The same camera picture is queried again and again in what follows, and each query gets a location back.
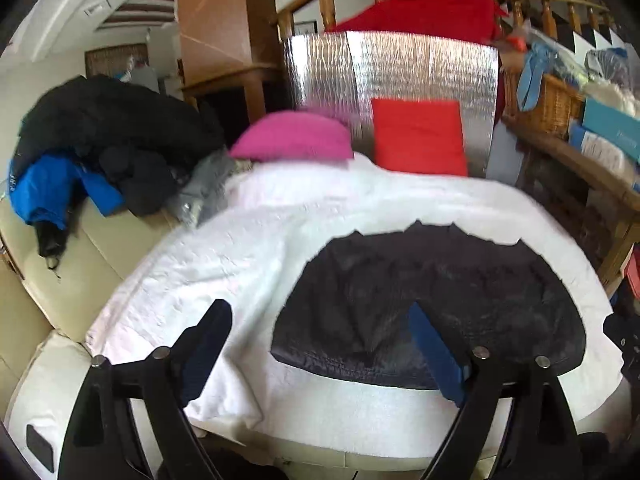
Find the picture frame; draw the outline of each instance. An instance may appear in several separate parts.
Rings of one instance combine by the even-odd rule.
[[[293,24],[293,35],[300,36],[303,34],[317,34],[318,22],[311,20],[310,22],[297,22]]]

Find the foil insulation sheet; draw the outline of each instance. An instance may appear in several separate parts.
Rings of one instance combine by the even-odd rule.
[[[284,44],[296,108],[351,128],[355,150],[373,153],[375,97],[460,102],[472,176],[484,176],[494,130],[498,53],[493,47],[417,34],[341,32]]]

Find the blue jacket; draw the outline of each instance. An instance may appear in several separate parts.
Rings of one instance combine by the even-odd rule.
[[[97,173],[59,155],[43,155],[9,191],[16,214],[27,224],[49,221],[66,229],[66,210],[77,180],[104,216],[124,204],[120,192]]]

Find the wicker basket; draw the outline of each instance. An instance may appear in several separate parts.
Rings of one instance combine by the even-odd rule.
[[[529,112],[521,112],[516,98],[519,80],[520,71],[504,71],[504,114],[521,124],[566,139],[569,120],[582,120],[585,97],[557,77],[545,74],[536,107]]]

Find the magenta fabric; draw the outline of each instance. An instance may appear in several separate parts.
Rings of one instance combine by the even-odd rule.
[[[230,150],[253,160],[347,160],[351,133],[342,123],[308,112],[276,112],[252,124]]]

